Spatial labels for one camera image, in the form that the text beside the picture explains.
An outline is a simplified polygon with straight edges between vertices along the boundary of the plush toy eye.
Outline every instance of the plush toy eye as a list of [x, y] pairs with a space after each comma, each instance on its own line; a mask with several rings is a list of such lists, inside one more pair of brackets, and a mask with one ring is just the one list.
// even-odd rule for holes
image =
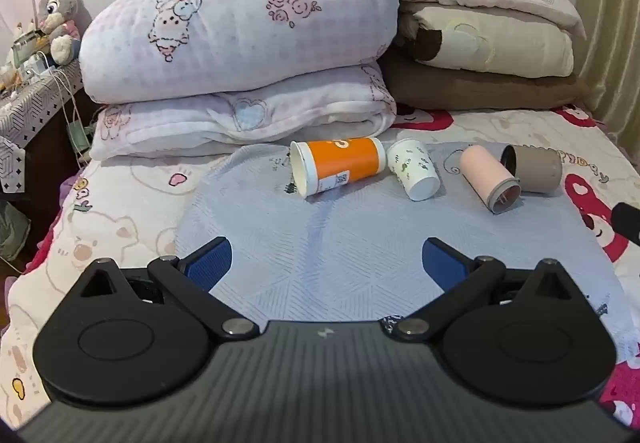
[[58, 11], [58, 1], [50, 0], [49, 3], [47, 3], [47, 13], [55, 14], [57, 11]]

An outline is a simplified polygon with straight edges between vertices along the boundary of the stack of pillows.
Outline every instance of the stack of pillows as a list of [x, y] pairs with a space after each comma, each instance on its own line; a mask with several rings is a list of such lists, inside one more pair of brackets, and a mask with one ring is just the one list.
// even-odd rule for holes
[[375, 136], [396, 118], [376, 59], [399, 0], [117, 0], [80, 52], [108, 104], [91, 157], [204, 156]]
[[571, 35], [584, 28], [568, 0], [401, 0], [380, 65], [413, 107], [549, 109], [587, 95]]

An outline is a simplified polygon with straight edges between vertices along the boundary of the white label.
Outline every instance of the white label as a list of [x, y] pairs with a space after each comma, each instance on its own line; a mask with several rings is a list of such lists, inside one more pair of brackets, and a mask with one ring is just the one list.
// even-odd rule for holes
[[322, 178], [320, 181], [318, 181], [318, 192], [324, 192], [325, 190], [339, 187], [340, 185], [344, 185], [348, 182], [349, 182], [349, 171], [345, 170], [343, 172], [340, 172], [340, 174], [327, 176], [326, 178]]

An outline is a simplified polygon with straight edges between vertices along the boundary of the patterned tablecloth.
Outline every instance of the patterned tablecloth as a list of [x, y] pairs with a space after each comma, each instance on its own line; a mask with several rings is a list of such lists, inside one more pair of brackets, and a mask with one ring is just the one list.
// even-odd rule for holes
[[[75, 93], [82, 88], [80, 64], [77, 60], [60, 68]], [[0, 186], [7, 194], [25, 192], [24, 148], [51, 117], [60, 110], [69, 94], [53, 77], [46, 77], [23, 87], [10, 106], [0, 100]]]

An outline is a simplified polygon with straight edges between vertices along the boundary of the black circular cover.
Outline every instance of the black circular cover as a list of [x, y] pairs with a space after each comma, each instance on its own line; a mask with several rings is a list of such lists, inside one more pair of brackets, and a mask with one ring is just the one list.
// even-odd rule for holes
[[515, 301], [471, 311], [450, 325], [442, 349], [453, 372], [476, 391], [528, 407], [593, 396], [616, 360], [596, 315], [575, 300]]
[[50, 393], [101, 407], [128, 407], [180, 387], [208, 353], [207, 333], [190, 315], [116, 295], [63, 302], [33, 348]]

